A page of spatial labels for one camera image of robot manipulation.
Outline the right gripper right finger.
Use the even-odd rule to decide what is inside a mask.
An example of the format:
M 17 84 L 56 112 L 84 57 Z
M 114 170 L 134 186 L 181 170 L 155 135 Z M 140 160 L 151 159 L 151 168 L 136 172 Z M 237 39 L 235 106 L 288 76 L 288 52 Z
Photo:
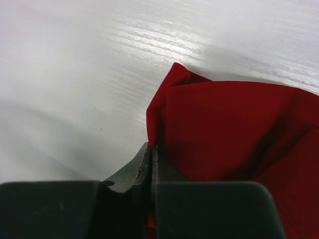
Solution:
M 275 202 L 261 184 L 194 182 L 153 148 L 151 189 L 159 239 L 283 239 Z

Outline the red pleated skirt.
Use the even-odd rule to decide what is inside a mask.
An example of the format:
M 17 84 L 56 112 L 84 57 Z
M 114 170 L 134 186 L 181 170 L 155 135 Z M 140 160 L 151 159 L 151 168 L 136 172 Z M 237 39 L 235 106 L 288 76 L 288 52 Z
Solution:
M 151 146 L 195 181 L 255 181 L 290 239 L 319 236 L 319 98 L 268 83 L 211 81 L 174 63 L 147 109 Z

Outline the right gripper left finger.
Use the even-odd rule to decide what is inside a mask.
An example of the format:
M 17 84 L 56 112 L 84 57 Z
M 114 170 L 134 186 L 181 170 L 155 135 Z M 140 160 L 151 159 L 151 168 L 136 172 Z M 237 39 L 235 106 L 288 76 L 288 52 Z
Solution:
M 145 239 L 152 150 L 103 181 L 8 182 L 0 186 L 3 239 Z

